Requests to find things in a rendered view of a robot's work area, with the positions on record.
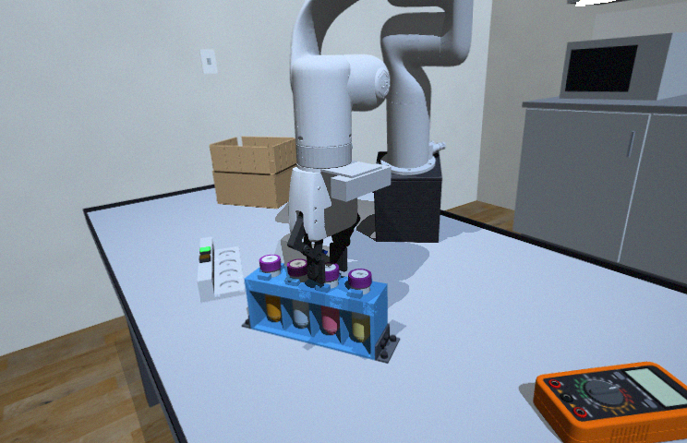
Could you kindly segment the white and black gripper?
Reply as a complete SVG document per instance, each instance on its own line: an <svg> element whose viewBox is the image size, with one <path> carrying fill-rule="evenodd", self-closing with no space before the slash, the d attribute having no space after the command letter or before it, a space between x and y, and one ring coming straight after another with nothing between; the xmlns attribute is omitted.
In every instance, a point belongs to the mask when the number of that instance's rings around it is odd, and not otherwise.
<svg viewBox="0 0 687 443"><path fill-rule="evenodd" d="M357 198L347 202L331 197L331 178L337 174L321 172L296 164L289 190L290 238L287 246L307 257L307 276L325 282L325 260L321 257L323 239L331 236L330 262L347 271L347 246L360 222ZM315 208L315 209L314 209ZM304 237L304 243L302 239ZM314 249L311 247L314 242Z"/></svg>

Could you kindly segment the brown cardboard box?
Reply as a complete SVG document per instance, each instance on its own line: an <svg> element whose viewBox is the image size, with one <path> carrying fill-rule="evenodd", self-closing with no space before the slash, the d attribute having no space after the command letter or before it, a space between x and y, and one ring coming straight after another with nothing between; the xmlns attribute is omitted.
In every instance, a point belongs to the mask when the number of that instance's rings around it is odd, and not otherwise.
<svg viewBox="0 0 687 443"><path fill-rule="evenodd" d="M210 144L218 204L278 209L289 201L295 138L237 137ZM268 155L269 154L269 155Z"/></svg>

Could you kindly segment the blue tube rack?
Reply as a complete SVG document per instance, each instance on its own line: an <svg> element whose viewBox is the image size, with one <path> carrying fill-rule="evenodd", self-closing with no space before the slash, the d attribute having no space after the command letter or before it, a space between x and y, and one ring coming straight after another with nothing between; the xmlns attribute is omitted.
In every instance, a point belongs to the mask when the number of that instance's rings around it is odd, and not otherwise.
<svg viewBox="0 0 687 443"><path fill-rule="evenodd" d="M341 273L338 286L331 288L311 279L300 283L300 279L290 278L284 263L280 271L272 278L258 268L245 277L251 329L375 360L375 345L388 324L388 283L372 281L370 292L363 294L350 289L348 277ZM278 322L267 315L265 293L280 296L282 318ZM294 321L292 299L308 303L310 322L304 329ZM322 327L321 305L339 309L340 328L334 335ZM352 312L370 316L370 336L364 342L353 335Z"/></svg>

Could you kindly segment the light grey button panel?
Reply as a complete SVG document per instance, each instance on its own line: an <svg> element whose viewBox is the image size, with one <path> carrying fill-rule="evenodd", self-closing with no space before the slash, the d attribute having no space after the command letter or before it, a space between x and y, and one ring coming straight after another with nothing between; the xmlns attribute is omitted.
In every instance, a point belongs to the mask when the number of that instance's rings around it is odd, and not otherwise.
<svg viewBox="0 0 687 443"><path fill-rule="evenodd" d="M330 262L330 256L327 253L328 253L328 251L322 249L321 257L324 258L325 263ZM299 259L299 258L307 260L306 256L304 256L301 252L294 250L293 248L288 247L287 242L283 241L283 240L278 241L274 255L280 256L281 257L281 263L284 263L284 265L286 267L287 267L287 263L291 260Z"/></svg>

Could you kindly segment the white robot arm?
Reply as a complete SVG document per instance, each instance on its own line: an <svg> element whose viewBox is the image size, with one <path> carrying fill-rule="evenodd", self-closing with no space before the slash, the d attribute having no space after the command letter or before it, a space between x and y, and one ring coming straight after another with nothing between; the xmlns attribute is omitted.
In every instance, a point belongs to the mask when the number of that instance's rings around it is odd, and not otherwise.
<svg viewBox="0 0 687 443"><path fill-rule="evenodd" d="M474 0L388 0L445 12L387 19L380 32L383 62L366 54L321 55L328 28L357 1L306 0L290 53L296 163L337 174L331 197L345 202L389 186L392 174L423 174L435 166L433 154L446 144L429 141L431 85L420 66L462 64L473 25ZM352 161L352 111L372 111L385 99L387 154L380 164Z"/></svg>

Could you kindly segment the purple screw cap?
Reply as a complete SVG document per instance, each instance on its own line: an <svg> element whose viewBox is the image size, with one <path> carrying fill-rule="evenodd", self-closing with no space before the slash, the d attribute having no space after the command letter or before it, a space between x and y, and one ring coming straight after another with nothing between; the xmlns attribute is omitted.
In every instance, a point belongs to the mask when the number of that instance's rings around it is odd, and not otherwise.
<svg viewBox="0 0 687 443"><path fill-rule="evenodd" d="M348 283L354 288L366 288L372 283L371 272L367 269L353 269L348 273Z"/></svg>
<svg viewBox="0 0 687 443"><path fill-rule="evenodd" d="M325 281L334 281L340 276L339 266L336 263L325 263Z"/></svg>
<svg viewBox="0 0 687 443"><path fill-rule="evenodd" d="M266 255L259 259L259 267L263 271L275 271L281 266L281 257L278 255Z"/></svg>
<svg viewBox="0 0 687 443"><path fill-rule="evenodd" d="M301 277L307 275L307 261L305 259L294 259L287 263L287 271L290 276Z"/></svg>

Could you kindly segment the orange digital multimeter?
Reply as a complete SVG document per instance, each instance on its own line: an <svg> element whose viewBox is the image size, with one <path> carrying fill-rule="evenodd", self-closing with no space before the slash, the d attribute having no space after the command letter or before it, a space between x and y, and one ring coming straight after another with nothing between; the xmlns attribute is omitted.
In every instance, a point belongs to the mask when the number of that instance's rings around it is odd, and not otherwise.
<svg viewBox="0 0 687 443"><path fill-rule="evenodd" d="M563 443L687 438L687 386L652 362L539 375L533 401Z"/></svg>

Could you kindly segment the black table edge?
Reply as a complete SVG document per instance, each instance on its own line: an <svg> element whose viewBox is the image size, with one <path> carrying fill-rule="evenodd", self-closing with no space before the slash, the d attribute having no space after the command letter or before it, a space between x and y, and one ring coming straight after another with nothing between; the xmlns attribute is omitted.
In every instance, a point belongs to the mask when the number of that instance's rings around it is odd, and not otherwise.
<svg viewBox="0 0 687 443"><path fill-rule="evenodd" d="M148 351L148 349L147 349L147 347L146 347L146 344L145 344L144 340L142 339L142 336L141 336L141 334L140 334L140 332L139 332L139 328L138 328L138 326L137 326L137 324L136 324L136 321L135 321L135 319L133 318L133 315L132 315L132 313L131 313L131 311L130 311L130 309L129 309L129 306L128 306L128 304L127 304L126 298L125 298L124 295L123 295L123 292L122 292L122 290L121 290L121 288L120 288L120 286L119 286L119 283L118 283L118 281L117 281L117 279L116 279L116 277L115 277L115 274L114 274L114 272L113 272L113 270L112 270L112 267L111 267L111 265L110 265L110 263L109 263L109 261L108 261L108 259L107 259L107 256L105 255L105 253L104 253L104 251L103 251L103 248L102 248L102 245L101 245L101 243L100 243L100 240L99 240L97 234L95 233L95 230L94 230L94 228L93 228L93 226L92 226L92 224L91 224L91 222L90 222L90 218L89 218L87 212L91 212L91 211L95 211L95 210L105 210L105 209L110 209L110 208L114 208L114 207L119 207L119 206L134 204L134 203L139 203L139 202L143 202L143 201L154 200L154 199L158 199L158 198L167 198L167 197L171 197L171 196L176 196L176 195L181 195L181 194L196 192L196 191L205 190L205 189L210 189L210 188L214 188L214 185L200 186L200 187L195 187L195 188L189 188L189 189L185 189L185 190L180 190L180 191L175 191L175 192L170 192L170 193L165 193L165 194L160 194L160 195L155 195L155 196L150 196L150 197L145 197L145 198L136 198L136 199L131 199L131 200L126 200L126 201L121 201L121 202L116 202L116 203L111 203L111 204L106 204L106 205L101 205L101 206L96 206L96 207L91 207L91 208L83 209L83 211L84 211L84 213L85 213L85 216L86 216L86 219L87 219L87 221L88 221L88 224L89 224L89 226L90 226L90 229L91 229L91 231L92 231L92 233L93 233L93 236L94 236L94 238L95 238L95 240L96 240L96 243L97 243L97 245L98 245L98 247L99 247L99 249L100 249L100 251L101 251L101 253L102 253L102 256L103 256L104 261L105 261L105 263L106 263L106 265L107 265L107 268L108 268L109 271L110 271L112 280L113 280L113 282L114 282L114 286L115 286L115 288L116 288L116 290L117 290L117 292L118 292L118 294L119 294L119 297L120 297L121 302L122 302L122 304L123 304L123 306L124 306L124 309L126 310L126 313L127 313L128 319L129 319L129 321L130 321L130 324L131 324L131 326L132 326L132 328L133 328L133 330L134 330L134 332L135 332L135 335L136 335L136 337L137 337L137 339L138 339L139 346L140 346L140 348L141 348L141 351L142 351L143 354L144 354L144 357L145 357L146 362L147 362L147 364L148 364L148 367L149 367L149 369L150 369L150 371L151 371L151 374L152 374L152 377L153 377L154 382L155 382L155 384L156 384L156 387L157 387L157 389L158 389L158 391L159 391L159 393L160 393L160 396L161 396L162 401L163 401L163 405L164 405L164 407L165 407L165 410L166 410L167 413L168 413L168 416L169 416L169 418L170 418L170 421L171 421L171 423L172 423L172 426L173 426L173 428L174 428L174 431L175 431L175 434L176 434L176 436L177 436L177 439L178 439L178 442L179 442L179 443L187 443L187 440L186 440L186 438L185 438L185 436L184 436L184 433L183 433L183 431L182 431L182 429L181 429L181 426L180 426L180 424L179 424L179 422L178 422L178 420L177 420L177 418L176 418L176 415L175 415L174 409L173 409L173 407L172 407L172 405L171 405L171 402L169 401L168 396L167 396L167 394L166 394L166 392L165 392L165 389L164 389L164 387L163 387L163 383L161 382L160 377L159 377L159 375L158 375L158 373L157 373L157 370L156 370L156 368L155 368L155 366L154 366L154 363L153 363L152 360L151 360L151 356L150 356L150 354L149 354L149 351ZM87 212L86 212L86 211L87 211ZM528 237L528 236L524 236L524 235L521 235L521 234L518 234L518 233L510 232L510 231L507 231L507 230L504 230L504 229L501 229L501 228L498 228L498 227L495 227L495 226L492 226L492 225L489 225L489 224L486 224L486 223L483 223L483 222L480 222L480 221L475 221L475 220L472 220L472 219L468 219L468 218L466 218L466 217L463 217L463 216L460 216L460 215L457 215L457 214L454 214L454 213L450 213L450 212L445 211L445 210L440 210L440 215L443 215L443 216L446 216L446 217L455 219L455 220L460 221L460 222L465 222L465 223L474 225L474 226L476 226L476 227L480 227L480 228L483 228L483 229L492 231L492 232L494 232L494 233L499 233L499 234L502 234L502 235L511 237L511 238L513 238L513 239L517 239L517 240L526 242L526 243L531 244L531 245L536 245L536 246L545 248L545 249L547 249L547 250L551 250L551 251L554 251L554 252L563 254L563 255L568 256L568 257L573 257L573 258L576 258L576 259L579 259L579 260L582 260L582 261L585 261L585 262L588 262L588 263L597 265L597 266L602 267L602 268L605 268L605 269L614 270L614 271L617 271L617 272L619 272L619 273L622 273L622 274L625 274L625 275L634 277L634 278L636 278L636 279L640 279L640 280L643 280L643 281L648 281L648 282L654 283L654 284L656 284L656 285L659 285L659 286L662 286L662 287L665 287L665 288L669 288L669 289L671 289L671 290L674 290L674 291L677 291L677 292L680 292L680 293L685 293L685 294L687 294L687 286L686 286L686 285L683 285L683 284L676 283L676 282L674 282L674 281L668 281L668 280L665 280L665 279L662 279L662 278L659 278L659 277L656 277L656 276L653 276L653 275L650 275L650 274L647 274L647 273L643 273L643 272L638 271L638 270L635 270L635 269L629 269L629 268L626 268L626 267L623 267L623 266L620 266L620 265L617 265L617 264L614 264L614 263L611 263L611 262L608 262L608 261L605 261L605 260L602 260L602 259L599 259L599 258L596 258L596 257L590 257L590 256L588 256L588 255L585 255L585 254L582 254L582 253L578 253L578 252L572 251L572 250L570 250L570 249L566 249L566 248L563 248L563 247L560 247L560 246L557 246L557 245L552 245L552 244L549 244L549 243L546 243L546 242L543 242L543 241L539 241L539 240L536 240L536 239L534 239L534 238L531 238L531 237Z"/></svg>

